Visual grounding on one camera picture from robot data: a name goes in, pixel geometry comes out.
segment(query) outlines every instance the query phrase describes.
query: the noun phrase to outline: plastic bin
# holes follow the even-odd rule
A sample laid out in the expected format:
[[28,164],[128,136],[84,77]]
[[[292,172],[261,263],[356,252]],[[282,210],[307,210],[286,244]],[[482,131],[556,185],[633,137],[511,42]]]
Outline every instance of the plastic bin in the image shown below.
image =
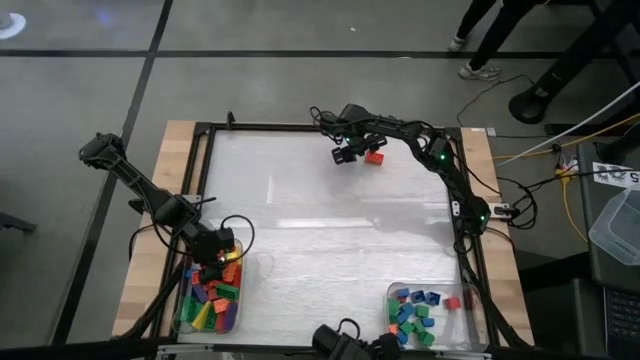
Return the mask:
[[[242,247],[242,243],[238,239],[235,240],[235,249],[238,251],[238,254],[242,254],[242,252],[244,251]],[[237,288],[239,291],[238,291],[237,301],[230,302],[230,303],[235,303],[233,305],[235,307],[234,311],[232,311],[233,314],[230,316],[229,310],[216,314],[215,309],[213,307],[213,303],[212,303],[209,309],[209,312],[207,314],[207,316],[209,317],[208,322],[206,322],[206,324],[210,326],[205,326],[202,329],[197,329],[191,325],[191,321],[193,321],[192,318],[193,318],[194,312],[198,313],[201,310],[203,306],[203,302],[198,300],[198,297],[193,290],[191,277],[185,271],[185,275],[183,277],[184,282],[182,283],[182,286],[181,286],[181,289],[183,292],[180,294],[179,304],[178,304],[178,307],[176,308],[176,312],[173,315],[173,321],[171,323],[173,330],[179,334],[188,334],[193,332],[206,332],[206,333],[219,334],[219,335],[227,334],[231,330],[233,330],[235,325],[238,324],[238,321],[240,321],[240,310],[242,306],[242,302],[241,302],[242,288],[244,287],[243,286],[244,281],[242,281],[242,278],[244,277],[244,273],[245,273],[246,261],[247,261],[246,257],[243,257],[238,261],[239,265],[237,266],[239,269],[239,274],[236,273],[234,277],[234,279],[237,279],[237,277],[239,276],[239,279],[238,279],[239,284],[237,284]],[[200,266],[197,264],[192,264],[189,271],[193,272],[198,270],[200,270]],[[225,285],[233,286],[232,282],[228,283],[228,282],[222,281],[222,283]],[[220,328],[217,326],[218,320],[223,320],[222,326]]]
[[625,265],[640,265],[640,187],[609,200],[589,230],[589,238]]
[[[436,306],[428,305],[426,302],[412,302],[411,298],[406,299],[406,303],[416,306],[427,306],[429,315],[427,318],[434,320],[433,327],[427,327],[428,331],[435,337],[431,346],[424,345],[419,339],[419,333],[413,331],[408,334],[408,341],[402,345],[404,349],[430,349],[447,351],[470,351],[482,352],[487,348],[487,323],[484,318],[484,309],[478,296],[478,290],[469,284],[407,284],[393,283],[387,289],[385,296],[385,309],[387,326],[392,325],[392,314],[389,313],[388,300],[397,299],[397,291],[409,289],[410,293],[422,291],[440,295],[440,304]],[[460,300],[461,307],[456,310],[448,310],[444,306],[444,301],[448,298],[456,297]],[[424,317],[411,314],[407,321],[415,324]]]

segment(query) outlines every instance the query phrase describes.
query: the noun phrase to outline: person's leg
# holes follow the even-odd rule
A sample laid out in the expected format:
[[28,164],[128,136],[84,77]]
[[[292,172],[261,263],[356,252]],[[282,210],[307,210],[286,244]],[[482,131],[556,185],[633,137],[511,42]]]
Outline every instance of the person's leg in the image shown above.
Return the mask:
[[466,39],[471,30],[478,24],[478,22],[489,12],[496,0],[473,0],[469,10],[462,18],[456,37],[458,39]]
[[533,8],[535,0],[505,0],[498,17],[485,35],[478,51],[469,62],[471,70],[479,70],[495,55],[518,22]]
[[496,0],[473,0],[471,6],[464,14],[462,18],[462,22],[460,23],[460,27],[458,27],[458,32],[453,37],[451,44],[449,45],[449,51],[460,51],[467,44],[467,37],[471,30],[478,24],[480,19],[482,19],[489,9],[496,3]]

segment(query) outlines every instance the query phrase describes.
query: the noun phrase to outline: blue block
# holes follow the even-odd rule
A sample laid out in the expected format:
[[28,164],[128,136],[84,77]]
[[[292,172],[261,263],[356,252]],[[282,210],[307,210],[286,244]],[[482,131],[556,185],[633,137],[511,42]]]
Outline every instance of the blue block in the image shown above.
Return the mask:
[[420,290],[411,293],[412,303],[424,302],[425,300],[427,300],[427,298],[424,296],[424,291]]
[[409,296],[409,289],[398,289],[396,290],[396,297],[407,297]]
[[440,305],[440,294],[436,294],[434,292],[428,292],[427,295],[427,304],[431,305],[431,306],[438,306]]
[[409,319],[409,316],[411,316],[410,312],[400,311],[398,313],[398,316],[396,317],[396,320],[398,320],[398,324],[402,324],[403,322],[407,321],[407,319]]
[[422,319],[422,326],[424,327],[433,327],[435,324],[436,324],[436,321],[432,318]]
[[407,336],[407,334],[403,333],[400,330],[398,330],[398,333],[396,334],[396,337],[398,338],[398,341],[402,345],[406,344],[407,341],[409,341],[409,337]]
[[403,313],[406,312],[409,315],[413,314],[413,304],[411,303],[402,304],[402,306],[400,306],[400,312],[403,312]]
[[191,288],[193,289],[193,293],[198,297],[198,301],[204,304],[207,302],[207,300],[209,300],[207,292],[204,291],[202,285],[193,285]]
[[238,303],[231,302],[227,307],[227,313],[224,316],[224,330],[231,331],[236,323],[236,314],[238,313]]

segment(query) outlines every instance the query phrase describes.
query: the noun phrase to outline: gray floor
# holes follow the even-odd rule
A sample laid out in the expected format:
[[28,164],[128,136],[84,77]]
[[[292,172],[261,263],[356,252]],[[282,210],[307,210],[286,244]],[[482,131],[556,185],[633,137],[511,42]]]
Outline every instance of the gray floor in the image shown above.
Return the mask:
[[[39,0],[3,2],[27,17],[3,49],[149,48],[163,1]],[[174,1],[161,50],[429,50],[442,51],[468,1]],[[591,21],[583,8],[534,10],[502,51],[562,51]],[[493,18],[475,30],[479,44]],[[625,40],[633,48],[637,36]],[[0,209],[40,225],[31,236],[0,232],[0,347],[47,343],[64,301],[74,263],[103,173],[83,166],[77,150],[96,131],[119,132],[144,59],[9,58],[0,56]],[[551,60],[496,60],[504,78],[534,80]],[[168,120],[308,122],[316,105],[339,111],[348,102],[373,112],[457,126],[456,113],[487,84],[465,82],[455,72],[464,60],[371,58],[159,58],[135,123],[128,156],[151,174]],[[624,91],[613,61],[593,62],[549,108],[546,122],[576,122]],[[506,104],[524,90],[524,79],[484,95],[462,116],[465,126],[494,127],[499,134],[542,134],[543,124],[511,119]],[[491,139],[495,154],[513,154],[539,139]],[[524,183],[553,174],[555,158],[539,157],[501,167]],[[578,184],[570,183],[574,218],[582,223]],[[503,186],[507,200],[517,192]],[[583,251],[567,226],[560,185],[537,193],[541,207],[531,231],[512,231],[519,266]],[[139,216],[118,185],[69,341],[107,339],[127,269],[127,241]]]

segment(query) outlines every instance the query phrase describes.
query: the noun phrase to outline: shoe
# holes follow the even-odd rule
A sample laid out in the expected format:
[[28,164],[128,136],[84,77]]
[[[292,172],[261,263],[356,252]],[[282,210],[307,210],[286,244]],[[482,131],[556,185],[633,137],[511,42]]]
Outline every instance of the shoe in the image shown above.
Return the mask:
[[451,40],[451,44],[449,44],[449,47],[447,47],[447,50],[451,52],[458,52],[464,49],[466,45],[467,45],[467,39],[460,39],[459,37],[454,36],[453,40]]
[[478,70],[472,70],[469,63],[466,63],[460,71],[458,76],[465,80],[482,80],[493,81],[500,77],[502,70],[498,67],[485,65]]

